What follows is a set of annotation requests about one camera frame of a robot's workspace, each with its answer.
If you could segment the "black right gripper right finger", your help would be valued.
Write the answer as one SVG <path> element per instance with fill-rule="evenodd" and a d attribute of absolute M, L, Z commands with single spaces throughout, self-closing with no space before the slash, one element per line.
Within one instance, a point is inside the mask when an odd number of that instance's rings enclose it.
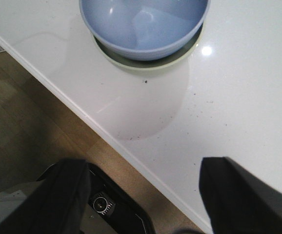
<path fill-rule="evenodd" d="M 199 191 L 215 234 L 282 234 L 282 193 L 228 157 L 201 161 Z"/>

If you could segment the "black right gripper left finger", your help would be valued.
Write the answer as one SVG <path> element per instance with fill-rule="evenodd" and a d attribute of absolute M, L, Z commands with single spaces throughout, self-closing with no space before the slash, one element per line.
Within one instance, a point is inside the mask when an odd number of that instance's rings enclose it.
<path fill-rule="evenodd" d="M 90 193 L 88 162 L 63 159 L 0 223 L 0 234 L 79 234 Z"/>

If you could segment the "black robot base with dial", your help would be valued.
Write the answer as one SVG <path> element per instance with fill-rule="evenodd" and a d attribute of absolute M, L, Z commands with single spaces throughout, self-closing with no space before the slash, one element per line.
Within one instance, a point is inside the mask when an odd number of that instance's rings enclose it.
<path fill-rule="evenodd" d="M 58 163 L 39 178 L 46 179 Z M 88 163 L 91 193 L 81 220 L 80 234 L 153 234 L 150 217 L 99 167 Z"/>

